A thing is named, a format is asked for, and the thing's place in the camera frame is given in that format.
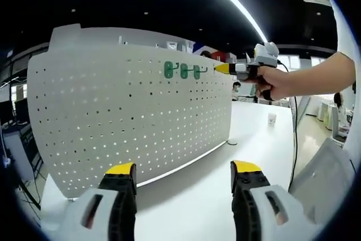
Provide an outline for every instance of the pegboard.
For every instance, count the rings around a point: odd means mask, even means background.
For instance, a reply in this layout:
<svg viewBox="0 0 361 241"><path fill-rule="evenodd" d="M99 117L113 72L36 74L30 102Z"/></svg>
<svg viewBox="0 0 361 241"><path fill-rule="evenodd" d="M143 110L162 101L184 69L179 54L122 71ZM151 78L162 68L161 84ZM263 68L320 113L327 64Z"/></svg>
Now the pegboard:
<svg viewBox="0 0 361 241"><path fill-rule="evenodd" d="M187 79L164 63L196 64ZM231 76L218 61L147 46L73 48L36 55L28 107L41 156L68 198L96 187L113 165L137 164L138 183L199 157L228 139Z"/></svg>

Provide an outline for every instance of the floor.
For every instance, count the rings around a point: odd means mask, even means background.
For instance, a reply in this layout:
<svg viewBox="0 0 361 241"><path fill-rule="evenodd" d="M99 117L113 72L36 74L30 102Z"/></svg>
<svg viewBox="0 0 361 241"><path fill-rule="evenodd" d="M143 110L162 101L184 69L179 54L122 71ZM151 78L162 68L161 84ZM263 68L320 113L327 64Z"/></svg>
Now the floor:
<svg viewBox="0 0 361 241"><path fill-rule="evenodd" d="M302 118L297 132L298 156L294 176L297 176L297 174L300 173L300 171L313 158L324 140L331 136L331 131L325 128L323 122L320 122L316 117L307 115ZM27 183L29 192L38 201L41 199L45 185L45 178L47 177L45 165L42 165L39 173L40 174L38 175L36 182ZM16 193L19 197L21 206L24 208L31 221L39 224L40 211L37 210L33 204L28 203L29 199L25 197L22 191L16 190Z"/></svg>

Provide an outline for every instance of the white table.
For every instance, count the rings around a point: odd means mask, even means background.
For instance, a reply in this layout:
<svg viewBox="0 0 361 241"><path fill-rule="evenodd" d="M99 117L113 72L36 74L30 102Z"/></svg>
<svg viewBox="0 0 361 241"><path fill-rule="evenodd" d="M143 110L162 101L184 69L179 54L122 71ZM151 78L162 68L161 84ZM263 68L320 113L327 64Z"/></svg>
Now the white table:
<svg viewBox="0 0 361 241"><path fill-rule="evenodd" d="M270 112L277 114L274 127L267 124ZM225 144L192 165L138 188L137 241L235 240L231 160L257 164L272 185L288 189L294 154L289 108L232 103L230 138L238 145ZM54 234L67 206L71 204L48 176L42 198L46 233Z"/></svg>

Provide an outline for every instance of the black ceiling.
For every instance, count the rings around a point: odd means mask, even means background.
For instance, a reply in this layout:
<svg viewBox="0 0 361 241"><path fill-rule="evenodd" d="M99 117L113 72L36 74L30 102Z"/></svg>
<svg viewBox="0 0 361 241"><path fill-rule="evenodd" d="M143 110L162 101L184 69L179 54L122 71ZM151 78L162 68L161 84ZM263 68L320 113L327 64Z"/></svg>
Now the black ceiling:
<svg viewBox="0 0 361 241"><path fill-rule="evenodd" d="M303 0L239 1L269 41L336 49L336 25L330 7ZM3 7L7 10L0 23L2 56L13 48L17 53L48 42L54 27L73 23L80 23L83 28L152 30L238 56L261 42L229 0L7 0Z"/></svg>

